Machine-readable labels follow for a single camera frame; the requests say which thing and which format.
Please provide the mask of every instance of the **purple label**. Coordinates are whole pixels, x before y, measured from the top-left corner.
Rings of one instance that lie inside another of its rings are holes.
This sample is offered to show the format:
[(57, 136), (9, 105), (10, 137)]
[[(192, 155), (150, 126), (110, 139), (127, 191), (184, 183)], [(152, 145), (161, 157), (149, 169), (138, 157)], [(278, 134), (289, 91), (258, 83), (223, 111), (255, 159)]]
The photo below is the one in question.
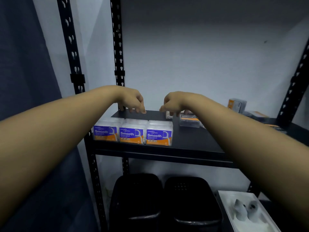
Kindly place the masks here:
[(94, 126), (93, 132), (95, 136), (110, 136), (110, 135), (116, 135), (117, 134), (117, 128), (116, 127), (108, 127), (108, 126)]
[(142, 129), (120, 128), (119, 132), (120, 132), (121, 138), (143, 137), (143, 130)]
[(147, 129), (147, 140), (164, 140), (172, 136), (172, 131)]

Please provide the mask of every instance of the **metal shelving unit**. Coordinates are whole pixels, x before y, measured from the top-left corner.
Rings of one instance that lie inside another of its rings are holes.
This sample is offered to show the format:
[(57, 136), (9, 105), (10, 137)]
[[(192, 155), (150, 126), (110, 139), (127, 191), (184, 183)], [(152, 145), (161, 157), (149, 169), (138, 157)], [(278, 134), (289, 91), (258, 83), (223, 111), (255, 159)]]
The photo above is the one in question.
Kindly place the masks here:
[[(75, 93), (83, 93), (85, 92), (85, 76), (82, 74), (79, 61), (70, 0), (57, 0), (57, 2), (71, 69), (71, 81), (73, 83)], [(120, 0), (110, 0), (110, 2), (116, 85), (125, 86), (121, 2)], [(284, 98), (277, 118), (272, 118), (267, 121), (268, 124), (280, 125), (287, 131), (287, 135), (307, 146), (309, 146), (309, 140), (307, 138), (309, 137), (309, 131), (293, 124), (291, 121), (309, 84), (308, 54), (309, 40), (305, 46), (296, 72), (291, 79), (290, 87), (288, 88), (286, 97)], [(113, 117), (144, 120), (166, 120), (164, 114), (156, 111), (147, 111), (146, 115), (141, 115), (129, 113), (127, 111), (121, 112), (118, 109), (118, 112), (116, 112)], [(123, 174), (129, 174), (129, 158), (237, 168), (237, 166), (226, 156), (207, 130), (202, 128), (191, 129), (188, 127), (180, 127), (178, 122), (178, 119), (173, 120), (174, 136), (172, 147), (95, 141), (92, 138), (91, 131), (89, 131), (84, 137), (101, 231), (107, 231), (108, 229), (95, 155), (122, 157)], [(251, 183), (248, 188), (248, 192), (259, 195), (260, 190), (255, 184)]]

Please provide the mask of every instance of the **dark curtain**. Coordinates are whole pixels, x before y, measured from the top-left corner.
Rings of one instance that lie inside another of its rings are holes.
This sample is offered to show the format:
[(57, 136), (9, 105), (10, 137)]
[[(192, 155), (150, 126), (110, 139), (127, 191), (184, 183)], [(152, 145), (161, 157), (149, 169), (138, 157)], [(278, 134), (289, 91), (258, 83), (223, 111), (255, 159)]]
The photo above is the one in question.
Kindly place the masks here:
[[(0, 0), (0, 120), (60, 98), (33, 1)], [(98, 231), (77, 148), (1, 231)]]

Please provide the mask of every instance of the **forearm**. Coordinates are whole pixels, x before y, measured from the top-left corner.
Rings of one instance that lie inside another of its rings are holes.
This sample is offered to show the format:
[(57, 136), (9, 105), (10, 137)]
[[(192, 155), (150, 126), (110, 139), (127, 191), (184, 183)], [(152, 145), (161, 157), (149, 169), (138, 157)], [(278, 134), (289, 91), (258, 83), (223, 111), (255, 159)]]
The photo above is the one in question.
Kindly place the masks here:
[(0, 225), (116, 99), (115, 88), (106, 86), (0, 122)]
[(295, 213), (308, 213), (308, 147), (202, 95), (185, 104), (250, 179)]

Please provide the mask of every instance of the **shelf surface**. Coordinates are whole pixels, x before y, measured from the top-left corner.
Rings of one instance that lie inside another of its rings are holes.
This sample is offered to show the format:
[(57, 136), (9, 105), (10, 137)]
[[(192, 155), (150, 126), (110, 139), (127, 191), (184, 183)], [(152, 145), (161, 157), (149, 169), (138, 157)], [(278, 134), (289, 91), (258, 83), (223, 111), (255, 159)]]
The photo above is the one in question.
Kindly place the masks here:
[[(173, 121), (173, 140), (171, 147), (93, 141), (96, 155), (119, 156), (147, 160), (160, 160), (177, 163), (199, 164), (217, 167), (237, 168), (223, 152), (211, 134), (204, 128), (180, 127), (179, 118), (166, 119), (164, 113), (147, 111), (146, 114), (116, 112), (112, 117)], [(270, 118), (268, 124), (277, 124)], [(296, 124), (281, 126), (287, 135), (309, 146), (309, 131)]]

